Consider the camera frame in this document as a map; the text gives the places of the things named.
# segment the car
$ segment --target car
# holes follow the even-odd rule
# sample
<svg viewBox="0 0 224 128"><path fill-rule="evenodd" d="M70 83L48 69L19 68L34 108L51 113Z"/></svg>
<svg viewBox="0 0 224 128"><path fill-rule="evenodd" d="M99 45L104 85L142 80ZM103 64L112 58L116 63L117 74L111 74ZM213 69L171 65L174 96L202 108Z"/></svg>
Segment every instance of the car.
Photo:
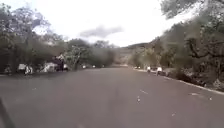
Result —
<svg viewBox="0 0 224 128"><path fill-rule="evenodd" d="M148 66L147 67L147 72L148 73L156 73L156 75L163 75L163 69L162 67L151 67L151 66Z"/></svg>
<svg viewBox="0 0 224 128"><path fill-rule="evenodd" d="M64 70L64 71L68 71L68 65L67 65L67 64L64 64L64 66L63 66L63 70Z"/></svg>

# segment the sky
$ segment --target sky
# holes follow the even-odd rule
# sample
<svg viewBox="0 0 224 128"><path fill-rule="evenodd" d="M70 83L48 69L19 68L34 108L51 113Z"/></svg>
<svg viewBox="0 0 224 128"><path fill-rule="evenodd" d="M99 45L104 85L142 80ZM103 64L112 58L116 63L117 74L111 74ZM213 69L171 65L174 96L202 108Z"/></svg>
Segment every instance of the sky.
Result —
<svg viewBox="0 0 224 128"><path fill-rule="evenodd" d="M192 12L166 20L161 0L0 0L12 9L29 5L51 23L57 34L117 46L150 42Z"/></svg>

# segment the road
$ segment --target road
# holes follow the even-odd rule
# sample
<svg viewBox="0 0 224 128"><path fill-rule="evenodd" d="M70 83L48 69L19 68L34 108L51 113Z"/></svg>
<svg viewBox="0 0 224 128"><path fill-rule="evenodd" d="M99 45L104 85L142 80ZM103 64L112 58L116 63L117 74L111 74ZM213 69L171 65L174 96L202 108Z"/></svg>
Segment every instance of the road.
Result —
<svg viewBox="0 0 224 128"><path fill-rule="evenodd" d="M224 127L223 95L128 68L1 77L0 97L16 128Z"/></svg>

